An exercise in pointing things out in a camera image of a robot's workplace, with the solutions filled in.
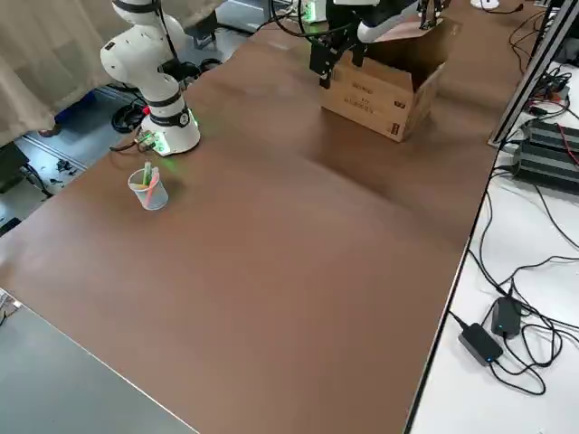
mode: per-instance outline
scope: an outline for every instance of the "cardboard box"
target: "cardboard box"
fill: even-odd
[[[425,32],[403,23],[368,44],[361,68],[347,52],[334,68],[322,107],[400,142],[428,114],[460,25],[444,19]]]

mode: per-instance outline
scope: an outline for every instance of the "red wire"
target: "red wire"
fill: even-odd
[[[563,142],[565,143],[565,147],[567,148],[567,154],[569,154],[571,159],[575,162],[575,165],[577,167],[579,167],[579,160],[573,154],[573,151],[571,150],[571,147],[569,146],[569,142],[567,142],[567,137],[565,137],[565,133],[563,132],[563,127],[561,127],[559,124],[557,124],[557,126],[559,127],[559,132],[561,133],[561,137],[563,138]]]

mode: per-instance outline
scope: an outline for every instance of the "brown tabletop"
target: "brown tabletop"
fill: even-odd
[[[0,287],[203,433],[401,432],[530,13],[449,15],[407,143],[320,109],[304,42],[265,29],[187,92],[203,141],[154,158],[165,209],[109,155],[0,240]]]

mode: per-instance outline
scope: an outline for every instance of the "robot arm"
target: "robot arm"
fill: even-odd
[[[345,51],[352,50],[354,64],[362,66],[366,45],[406,20],[410,14],[418,11],[421,17],[420,28],[423,30],[436,25],[443,3],[441,0],[432,0],[432,19],[428,20],[427,10],[430,1],[327,0],[326,17],[329,30],[322,33],[288,32],[275,15],[273,18],[285,32],[294,36],[308,37],[312,44],[309,67],[320,76],[320,85],[328,88],[332,69]],[[270,3],[273,11],[273,0],[270,0]]]
[[[179,83],[159,67],[185,45],[181,24],[163,14],[160,0],[112,0],[115,12],[133,26],[111,39],[100,60],[115,80],[138,88],[150,114],[141,127],[155,138],[154,149],[166,156],[185,152],[199,142],[199,130],[185,104]]]

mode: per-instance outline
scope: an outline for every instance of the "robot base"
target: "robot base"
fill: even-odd
[[[477,9],[486,9],[488,11],[497,9],[500,6],[498,0],[470,0],[470,4]]]
[[[150,119],[149,116],[143,119],[141,127],[143,132],[151,132],[155,136],[155,146],[153,150],[161,156],[171,154],[181,154],[193,149],[199,144],[201,134],[197,123],[190,117],[191,121],[185,127],[161,127]]]

